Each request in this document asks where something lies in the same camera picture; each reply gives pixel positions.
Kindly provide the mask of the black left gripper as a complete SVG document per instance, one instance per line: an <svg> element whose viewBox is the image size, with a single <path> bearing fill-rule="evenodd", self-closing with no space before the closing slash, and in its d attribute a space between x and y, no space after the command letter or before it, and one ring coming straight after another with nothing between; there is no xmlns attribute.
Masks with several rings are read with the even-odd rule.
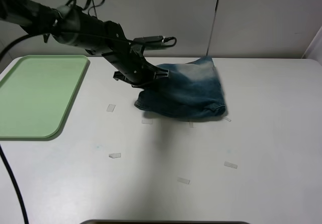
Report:
<svg viewBox="0 0 322 224"><path fill-rule="evenodd" d="M169 77L169 70L151 66L129 48L112 49L111 52L103 53L102 57L117 70L113 74L114 80L123 81L133 87L141 88L153 81Z"/></svg>

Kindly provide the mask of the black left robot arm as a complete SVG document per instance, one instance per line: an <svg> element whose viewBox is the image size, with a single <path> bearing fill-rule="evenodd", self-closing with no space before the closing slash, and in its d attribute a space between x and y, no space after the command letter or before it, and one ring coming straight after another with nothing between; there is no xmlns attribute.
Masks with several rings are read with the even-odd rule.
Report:
<svg viewBox="0 0 322 224"><path fill-rule="evenodd" d="M79 47L90 55L100 54L117 71L115 80L124 81L134 88L145 88L161 78L167 78L169 71L149 63L145 50L161 50L172 47L176 37L151 36L129 40L120 24L103 22L89 14L92 0L79 7L76 0L53 9L31 0L1 0L1 21L19 25L26 35L22 36L2 52L1 57L18 43L37 36L43 36L47 43L52 36L58 43Z"/></svg>

